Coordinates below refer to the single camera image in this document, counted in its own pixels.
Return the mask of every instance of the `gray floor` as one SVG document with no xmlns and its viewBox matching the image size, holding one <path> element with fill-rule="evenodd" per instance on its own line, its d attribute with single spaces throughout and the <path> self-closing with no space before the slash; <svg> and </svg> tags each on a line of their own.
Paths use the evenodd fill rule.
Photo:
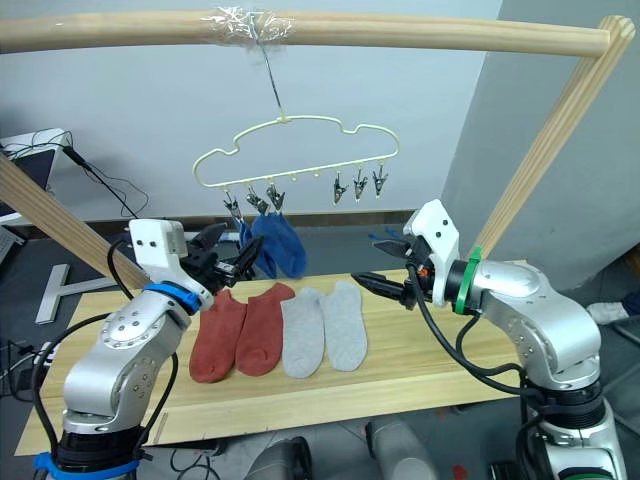
<svg viewBox="0 0 640 480">
<path fill-rule="evenodd" d="M 391 228 L 395 232 L 401 231 L 398 225 Z M 385 226 L 302 228 L 300 234 L 309 255 L 309 275 L 402 267 L 400 260 L 369 246 L 371 235 L 389 236 Z M 40 327 L 33 324 L 50 268 L 59 263 L 72 265 L 70 281 L 97 277 L 95 271 L 50 240 L 28 242 L 0 267 L 0 336 L 3 339 L 26 340 L 38 345 L 64 329 L 77 305 L 78 296 L 62 299 L 55 323 Z M 580 288 L 565 293 L 586 305 L 599 300 L 619 299 L 639 286 L 626 266 L 616 262 Z M 640 323 L 630 328 L 635 328 L 640 334 Z M 640 362 L 640 349 L 609 328 L 604 328 L 602 333 L 602 377 L 606 383 Z M 616 386 L 608 396 L 616 410 L 640 426 L 638 385 L 640 374 Z M 0 477 L 3 479 L 31 478 L 31 458 L 13 456 L 30 408 L 29 404 L 19 403 L 10 397 L 0 400 Z M 442 479 L 453 478 L 455 466 L 466 469 L 470 479 L 485 479 L 488 478 L 488 462 L 513 458 L 518 426 L 517 403 L 514 400 L 487 402 L 464 413 L 446 408 L 409 412 L 402 416 L 427 445 Z M 302 435 L 311 446 L 316 478 L 377 478 L 377 468 L 368 456 L 362 432 L 367 420 L 233 438 L 227 453 L 214 459 L 214 466 L 223 480 L 241 479 L 266 446 L 282 438 Z M 624 428 L 619 428 L 619 435 L 629 478 L 640 478 L 640 439 Z M 168 465 L 171 451 L 153 449 L 154 460 L 144 462 L 139 478 L 176 478 L 177 474 L 171 472 Z M 188 465 L 198 454 L 181 451 L 176 463 Z M 184 478 L 204 478 L 204 471 L 195 470 Z"/>
</svg>

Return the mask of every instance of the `clothes hanger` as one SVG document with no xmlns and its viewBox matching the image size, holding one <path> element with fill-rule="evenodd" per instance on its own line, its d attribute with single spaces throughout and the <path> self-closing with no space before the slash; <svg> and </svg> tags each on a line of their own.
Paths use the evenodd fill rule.
<svg viewBox="0 0 640 480">
<path fill-rule="evenodd" d="M 276 118 L 275 120 L 272 120 L 270 122 L 265 122 L 265 123 L 260 123 L 258 125 L 254 125 L 252 127 L 247 128 L 246 130 L 241 131 L 240 133 L 238 133 L 237 135 L 235 135 L 232 139 L 232 143 L 234 148 L 232 150 L 224 150 L 222 148 L 214 148 L 213 150 L 201 155 L 200 157 L 198 157 L 198 159 L 196 159 L 196 161 L 193 163 L 193 167 L 192 167 L 192 173 L 193 176 L 195 177 L 196 181 L 202 185 L 203 187 L 209 187 L 209 188 L 223 188 L 226 189 L 228 187 L 230 187 L 231 185 L 237 185 L 237 184 L 241 184 L 241 183 L 251 183 L 251 182 L 255 182 L 255 181 L 260 181 L 260 180 L 268 180 L 268 181 L 273 181 L 273 179 L 278 178 L 278 177 L 284 177 L 284 176 L 290 176 L 292 177 L 292 179 L 296 178 L 296 175 L 299 174 L 303 174 L 303 173 L 311 173 L 311 172 L 319 172 L 321 170 L 328 170 L 328 169 L 339 169 L 341 167 L 345 167 L 348 165 L 359 165 L 361 166 L 364 163 L 368 163 L 368 162 L 372 162 L 372 161 L 378 161 L 378 162 L 384 162 L 385 160 L 388 160 L 389 158 L 395 157 L 398 152 L 400 151 L 400 139 L 398 138 L 398 136 L 390 129 L 380 126 L 380 125 L 373 125 L 373 124 L 367 124 L 367 123 L 361 123 L 358 124 L 353 130 L 349 130 L 347 128 L 345 128 L 344 123 L 342 122 L 342 120 L 335 118 L 335 117 L 327 117 L 324 115 L 286 115 L 284 113 L 284 110 L 282 108 L 282 104 L 280 102 L 280 97 L 278 95 L 278 90 L 276 88 L 275 85 L 275 81 L 273 79 L 273 74 L 271 73 L 271 66 L 269 64 L 269 58 L 267 56 L 266 50 L 262 44 L 262 42 L 260 42 L 258 35 L 256 34 L 255 31 L 255 23 L 254 23 L 254 19 L 253 19 L 253 15 L 251 15 L 249 17 L 249 31 L 251 32 L 251 36 L 254 38 L 256 44 L 258 45 L 258 47 L 260 47 L 260 50 L 262 51 L 262 55 L 265 61 L 265 65 L 267 67 L 267 72 L 269 74 L 269 79 L 271 80 L 271 87 L 273 89 L 273 93 L 276 99 L 276 103 L 278 105 L 278 108 L 280 110 L 280 116 L 278 118 Z M 297 170 L 289 170 L 286 172 L 279 172 L 279 173 L 272 173 L 269 175 L 261 175 L 261 176 L 257 176 L 257 177 L 249 177 L 249 178 L 243 178 L 240 180 L 233 180 L 233 181 L 228 181 L 228 182 L 216 182 L 216 183 L 206 183 L 204 180 L 202 180 L 202 178 L 200 177 L 200 174 L 198 172 L 202 162 L 208 158 L 211 158 L 217 154 L 222 154 L 225 155 L 227 157 L 231 157 L 235 154 L 237 154 L 240 151 L 240 139 L 242 139 L 243 137 L 257 132 L 259 130 L 262 130 L 264 128 L 268 128 L 268 127 L 272 127 L 275 125 L 287 125 L 289 123 L 292 122 L 298 122 L 298 121 L 303 121 L 303 120 L 316 120 L 316 121 L 324 121 L 324 122 L 330 122 L 330 123 L 334 123 L 338 126 L 338 128 L 340 129 L 340 133 L 345 134 L 345 135 L 356 135 L 358 134 L 358 132 L 360 132 L 363 129 L 369 129 L 369 130 L 376 130 L 379 132 L 383 132 L 387 135 L 389 135 L 395 142 L 396 148 L 393 152 L 388 153 L 388 154 L 384 154 L 384 155 L 376 155 L 373 157 L 367 157 L 367 158 L 359 158 L 356 160 L 350 160 L 350 161 L 346 161 L 346 162 L 339 162 L 339 163 L 332 163 L 332 164 L 326 164 L 326 165 L 319 165 L 319 166 L 315 166 L 315 167 L 309 167 L 309 168 L 301 168 L 301 169 L 297 169 Z"/>
</svg>

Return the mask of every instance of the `green ring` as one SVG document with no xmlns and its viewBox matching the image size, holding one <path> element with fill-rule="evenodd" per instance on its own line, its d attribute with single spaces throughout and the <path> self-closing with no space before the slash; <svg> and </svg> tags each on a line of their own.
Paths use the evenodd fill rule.
<svg viewBox="0 0 640 480">
<path fill-rule="evenodd" d="M 462 283 L 460 284 L 460 290 L 458 290 L 458 298 L 456 300 L 454 312 L 462 315 L 464 313 L 464 306 L 467 302 L 467 295 L 469 294 L 469 287 L 473 282 L 473 277 L 476 273 L 476 268 L 482 260 L 482 247 L 476 246 L 473 249 L 473 253 L 469 257 L 469 263 L 464 269 L 464 275 L 462 276 Z"/>
</svg>

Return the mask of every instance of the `wooden frame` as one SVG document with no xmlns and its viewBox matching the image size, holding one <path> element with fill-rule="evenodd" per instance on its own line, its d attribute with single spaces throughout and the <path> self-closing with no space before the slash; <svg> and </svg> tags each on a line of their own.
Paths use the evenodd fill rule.
<svg viewBox="0 0 640 480">
<path fill-rule="evenodd" d="M 489 255 L 567 142 L 635 35 L 630 19 L 605 17 L 598 28 L 384 14 L 275 11 L 256 22 L 289 28 L 286 45 L 444 48 L 582 57 L 475 244 Z M 81 14 L 0 21 L 0 53 L 127 45 L 230 44 L 230 9 Z M 0 199 L 89 265 L 109 275 L 108 245 L 0 156 Z M 132 287 L 146 282 L 124 257 L 118 268 Z"/>
</svg>

